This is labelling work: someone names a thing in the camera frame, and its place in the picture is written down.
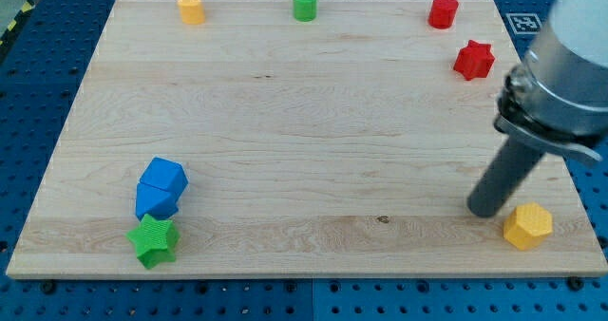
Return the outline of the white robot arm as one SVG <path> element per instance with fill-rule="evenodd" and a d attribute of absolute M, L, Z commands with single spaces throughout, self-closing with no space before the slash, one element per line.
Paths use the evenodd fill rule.
<path fill-rule="evenodd" d="M 493 217 L 546 153 L 593 166 L 607 134 L 607 0 L 555 0 L 507 74 L 495 128 L 507 139 L 466 199 Z"/>

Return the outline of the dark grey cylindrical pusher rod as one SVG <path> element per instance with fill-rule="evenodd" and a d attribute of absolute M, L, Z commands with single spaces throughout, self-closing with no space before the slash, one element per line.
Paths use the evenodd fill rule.
<path fill-rule="evenodd" d="M 494 217 L 544 153 L 509 137 L 468 195 L 466 206 L 477 217 Z"/>

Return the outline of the silver end effector flange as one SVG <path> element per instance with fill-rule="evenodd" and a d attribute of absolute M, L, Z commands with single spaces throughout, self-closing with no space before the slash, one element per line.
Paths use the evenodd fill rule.
<path fill-rule="evenodd" d="M 566 47 L 550 25 L 506 75 L 497 105 L 494 126 L 507 136 L 499 159 L 602 161 L 595 146 L 607 134 L 607 67 Z"/>

